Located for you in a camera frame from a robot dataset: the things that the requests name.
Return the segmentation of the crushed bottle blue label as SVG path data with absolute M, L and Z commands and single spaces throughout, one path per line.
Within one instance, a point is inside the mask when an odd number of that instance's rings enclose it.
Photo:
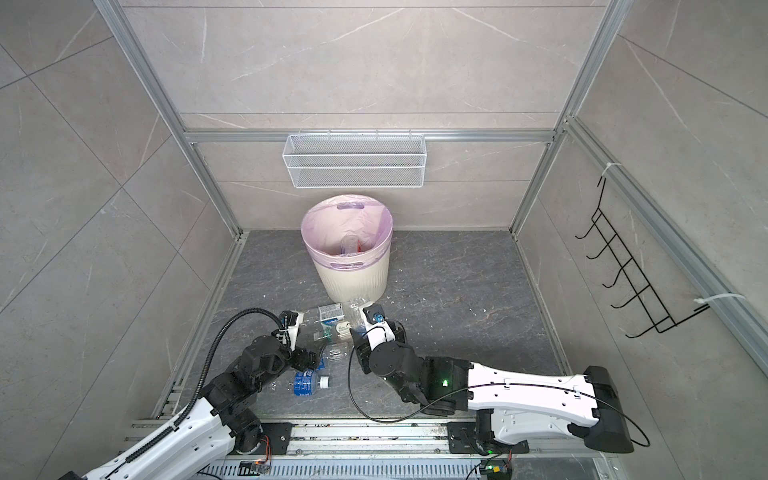
M 317 390 L 330 388 L 330 376 L 316 370 L 297 372 L 293 381 L 293 393 L 295 396 L 311 396 Z

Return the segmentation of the clear bottle white barcode label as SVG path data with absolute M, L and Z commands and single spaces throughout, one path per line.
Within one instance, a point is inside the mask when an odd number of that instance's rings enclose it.
M 303 325 L 320 323 L 322 325 L 333 326 L 339 321 L 344 320 L 344 311 L 342 305 L 339 303 L 312 307 L 309 310 L 304 311 L 302 315 Z

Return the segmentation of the clear bottle blue label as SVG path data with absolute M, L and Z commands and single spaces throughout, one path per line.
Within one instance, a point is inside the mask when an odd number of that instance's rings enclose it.
M 354 298 L 348 302 L 348 313 L 346 314 L 346 318 L 350 324 L 351 330 L 358 333 L 363 333 L 366 330 L 367 320 L 363 309 L 371 304 L 372 302 L 365 297 Z

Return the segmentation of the blue Fiji water bottle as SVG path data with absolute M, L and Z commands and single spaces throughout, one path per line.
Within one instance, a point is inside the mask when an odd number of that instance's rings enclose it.
M 343 256 L 357 255 L 362 251 L 360 239 L 355 234 L 347 234 L 340 241 L 340 254 Z

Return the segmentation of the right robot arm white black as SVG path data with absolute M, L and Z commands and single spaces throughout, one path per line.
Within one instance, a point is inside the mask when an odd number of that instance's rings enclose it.
M 590 366 L 572 376 L 503 371 L 451 357 L 421 357 L 402 329 L 389 323 L 352 334 L 364 373 L 388 384 L 424 415 L 475 416 L 473 432 L 461 438 L 493 454 L 538 438 L 577 438 L 603 453 L 628 454 L 635 443 L 618 391 L 607 369 Z

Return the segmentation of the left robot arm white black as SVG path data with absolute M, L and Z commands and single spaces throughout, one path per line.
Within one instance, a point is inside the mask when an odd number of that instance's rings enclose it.
M 213 461 L 259 447 L 262 424 L 251 410 L 262 389 L 286 370 L 314 370 L 323 349 L 256 338 L 184 410 L 129 450 L 85 474 L 64 479 L 188 479 Z

